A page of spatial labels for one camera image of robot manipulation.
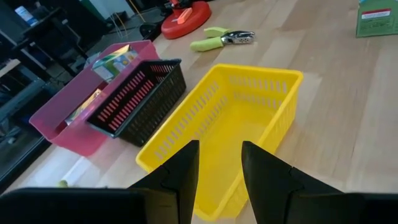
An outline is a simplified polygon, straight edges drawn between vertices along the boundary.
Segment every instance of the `cable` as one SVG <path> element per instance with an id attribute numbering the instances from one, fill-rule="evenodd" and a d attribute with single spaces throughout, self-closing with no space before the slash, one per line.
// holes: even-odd
<path id="1" fill-rule="evenodd" d="M 120 19 L 119 15 L 118 15 L 117 13 L 115 13 L 115 15 L 116 15 L 116 17 L 119 19 L 120 23 L 122 24 L 122 26 L 123 26 L 123 28 L 124 28 L 124 31 L 125 31 L 125 33 L 126 33 L 126 37 L 127 37 L 129 34 L 127 33 L 126 26 L 124 25 L 122 19 Z"/>
<path id="2" fill-rule="evenodd" d="M 126 28 L 126 30 L 132 30 L 132 29 L 138 29 L 138 28 L 139 28 L 139 26 L 134 26 L 134 27 L 128 27 L 128 28 Z M 105 35 L 115 34 L 115 33 L 117 33 L 117 31 L 111 31 L 111 32 L 108 32 Z"/>
<path id="3" fill-rule="evenodd" d="M 129 0 L 129 2 L 130 2 L 130 3 L 131 3 L 131 5 L 134 7 L 134 9 L 137 11 L 137 13 L 138 13 L 138 16 L 139 16 L 139 17 L 141 17 L 142 21 L 144 21 L 144 22 L 147 22 L 147 21 L 145 21 L 144 17 L 141 15 L 141 13 L 139 13 L 139 11 L 138 11 L 138 9 L 137 9 L 136 5 L 135 5 L 134 3 L 132 3 L 132 1 L 131 1 L 131 0 Z"/>
<path id="4" fill-rule="evenodd" d="M 113 14 L 111 15 L 111 20 L 112 20 L 112 22 L 113 22 L 113 24 L 114 24 L 114 27 L 115 27 L 115 29 L 116 29 L 116 32 L 118 32 L 119 38 L 121 39 L 121 38 L 122 38 L 122 33 L 120 32 L 120 29 L 119 29 L 118 25 L 117 25 L 116 22 L 114 21 Z"/>

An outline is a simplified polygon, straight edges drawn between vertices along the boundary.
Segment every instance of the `yellow object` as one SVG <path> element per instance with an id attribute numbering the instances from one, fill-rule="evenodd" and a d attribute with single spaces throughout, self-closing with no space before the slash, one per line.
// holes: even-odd
<path id="1" fill-rule="evenodd" d="M 229 29 L 221 27 L 209 27 L 203 30 L 207 38 L 209 37 L 221 37 L 222 35 L 229 32 Z"/>
<path id="2" fill-rule="evenodd" d="M 214 66 L 140 151 L 137 163 L 152 172 L 199 139 L 194 212 L 208 221 L 235 218 L 248 199 L 242 142 L 275 153 L 294 119 L 302 79 L 293 70 Z"/>
<path id="3" fill-rule="evenodd" d="M 137 6 L 131 0 L 129 0 L 129 2 L 131 3 L 131 5 L 134 7 L 136 12 L 138 13 L 138 16 L 141 17 L 142 21 L 147 22 L 147 21 L 145 21 L 144 17 L 141 15 L 141 13 L 138 11 Z"/>
<path id="4" fill-rule="evenodd" d="M 58 182 L 58 187 L 60 188 L 68 188 L 68 182 L 66 180 L 61 180 L 60 182 Z"/>
<path id="5" fill-rule="evenodd" d="M 190 44 L 191 50 L 197 52 L 205 52 L 207 50 L 212 50 L 223 46 L 224 44 L 221 41 L 221 37 L 214 37 L 206 40 L 198 40 Z"/>

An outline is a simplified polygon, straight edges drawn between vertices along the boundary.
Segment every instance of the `red slot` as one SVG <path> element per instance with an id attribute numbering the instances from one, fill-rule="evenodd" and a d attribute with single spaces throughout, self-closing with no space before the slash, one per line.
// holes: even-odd
<path id="1" fill-rule="evenodd" d="M 133 97 L 134 97 L 134 99 L 136 99 L 138 102 L 141 102 L 141 100 L 138 98 L 137 95 L 134 95 Z"/>
<path id="2" fill-rule="evenodd" d="M 146 94 L 144 93 L 144 91 L 142 90 L 142 88 L 139 90 L 139 93 L 141 94 L 142 98 L 144 98 L 146 96 Z"/>
<path id="3" fill-rule="evenodd" d="M 113 99 L 113 100 L 111 101 L 111 103 L 113 103 L 114 106 L 118 106 L 118 103 L 116 102 L 115 99 Z"/>
<path id="4" fill-rule="evenodd" d="M 116 107 L 113 106 L 113 104 L 110 103 L 109 106 L 112 107 L 113 110 L 116 110 Z"/>
<path id="5" fill-rule="evenodd" d="M 131 90 L 134 89 L 134 87 L 133 87 L 132 84 L 130 84 L 130 83 L 127 83 L 127 86 L 130 87 Z"/>
<path id="6" fill-rule="evenodd" d="M 99 113 L 100 113 L 100 115 L 102 115 L 103 118 L 105 118 L 105 119 L 108 118 L 108 115 L 106 115 L 106 114 L 104 113 L 104 111 L 101 111 L 101 112 L 99 112 Z"/>
<path id="7" fill-rule="evenodd" d="M 142 90 L 141 90 L 141 89 L 138 90 L 137 95 L 138 95 L 141 99 L 145 96 L 144 94 L 142 94 Z"/>
<path id="8" fill-rule="evenodd" d="M 148 95 L 148 90 L 144 86 L 141 88 L 141 90 L 144 93 L 144 96 Z"/>
<path id="9" fill-rule="evenodd" d="M 132 81 L 133 81 L 136 85 L 138 85 L 138 83 L 139 83 L 139 82 L 136 81 L 135 78 L 134 78 Z"/>
<path id="10" fill-rule="evenodd" d="M 111 116 L 111 113 L 106 109 L 106 108 L 104 108 L 104 110 L 103 110 L 108 116 Z"/>
<path id="11" fill-rule="evenodd" d="M 147 85 L 148 85 L 148 88 L 149 88 L 150 90 L 151 90 L 152 87 L 154 86 L 154 84 L 153 84 L 150 80 L 148 80 Z"/>
<path id="12" fill-rule="evenodd" d="M 127 116 L 124 115 L 124 113 L 122 111 L 120 111 L 120 116 L 122 116 L 123 120 L 125 120 L 127 118 Z"/>
<path id="13" fill-rule="evenodd" d="M 133 104 L 133 103 L 131 103 L 131 102 L 127 102 L 127 104 L 129 105 L 129 106 L 131 106 L 132 107 L 132 109 L 134 109 L 136 106 Z"/>
<path id="14" fill-rule="evenodd" d="M 119 124 L 119 126 L 123 123 L 123 121 L 119 120 L 119 118 L 115 117 L 116 122 Z"/>
<path id="15" fill-rule="evenodd" d="M 131 98 L 131 100 L 132 100 L 133 102 L 135 102 L 136 105 L 138 105 L 138 102 L 139 102 L 139 101 L 137 102 L 136 99 L 134 99 L 134 98 Z"/>
<path id="16" fill-rule="evenodd" d="M 135 108 L 137 106 L 137 104 L 132 100 L 132 98 L 130 99 L 129 103 Z"/>
<path id="17" fill-rule="evenodd" d="M 150 87 L 148 86 L 148 82 L 145 82 L 144 88 L 147 92 L 150 91 Z"/>
<path id="18" fill-rule="evenodd" d="M 112 108 L 109 107 L 109 105 L 106 106 L 106 109 L 112 114 L 114 110 L 112 110 Z"/>
<path id="19" fill-rule="evenodd" d="M 129 113 L 134 110 L 134 108 L 132 106 L 128 105 L 128 104 L 126 104 L 125 107 L 128 108 Z"/>
<path id="20" fill-rule="evenodd" d="M 123 108 L 123 109 L 122 109 L 122 112 L 124 113 L 124 115 L 126 115 L 126 117 L 129 116 L 129 112 L 127 111 L 126 108 Z"/>
<path id="21" fill-rule="evenodd" d="M 138 92 L 137 92 L 137 94 L 134 95 L 134 97 L 141 102 L 142 97 L 141 97 L 141 95 Z"/>
<path id="22" fill-rule="evenodd" d="M 136 76 L 137 79 L 140 80 L 140 81 L 142 80 L 142 75 L 141 75 L 141 73 L 142 73 L 142 71 L 139 71 L 139 72 L 137 73 L 137 76 Z"/>
<path id="23" fill-rule="evenodd" d="M 111 127 L 113 129 L 113 131 L 117 130 L 117 128 L 115 128 L 112 124 L 109 124 L 109 127 Z"/>
<path id="24" fill-rule="evenodd" d="M 124 121 L 123 117 L 120 116 L 120 114 L 118 114 L 118 115 L 116 115 L 116 116 L 119 118 L 119 120 Z"/>
<path id="25" fill-rule="evenodd" d="M 132 87 L 136 87 L 137 86 L 132 80 L 130 80 L 129 83 L 132 85 Z"/>
<path id="26" fill-rule="evenodd" d="M 99 118 L 100 120 L 102 120 L 102 122 L 105 122 L 105 119 L 104 119 L 101 115 L 98 115 L 97 118 Z"/>
<path id="27" fill-rule="evenodd" d="M 114 126 L 115 128 L 118 128 L 118 127 L 119 127 L 119 124 L 118 124 L 117 122 L 115 122 L 115 120 L 112 121 L 112 124 L 113 124 L 113 126 Z"/>
<path id="28" fill-rule="evenodd" d="M 121 124 L 119 118 L 117 118 L 116 116 L 113 118 L 113 121 L 116 122 L 116 124 L 118 124 L 118 126 Z"/>

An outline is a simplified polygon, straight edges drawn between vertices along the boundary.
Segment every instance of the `black plastic basket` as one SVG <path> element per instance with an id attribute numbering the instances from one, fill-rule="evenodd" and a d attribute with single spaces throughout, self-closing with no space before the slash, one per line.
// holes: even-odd
<path id="1" fill-rule="evenodd" d="M 181 60 L 145 60 L 90 115 L 90 126 L 143 146 L 187 85 Z"/>

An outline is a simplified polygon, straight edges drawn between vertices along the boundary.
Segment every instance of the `green box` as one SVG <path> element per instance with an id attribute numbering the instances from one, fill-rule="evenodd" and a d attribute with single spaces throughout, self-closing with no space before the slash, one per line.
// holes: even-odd
<path id="1" fill-rule="evenodd" d="M 109 83 L 136 57 L 137 52 L 126 45 L 96 61 L 93 65 L 93 71 Z"/>
<path id="2" fill-rule="evenodd" d="M 398 0 L 360 0 L 357 37 L 398 34 Z"/>

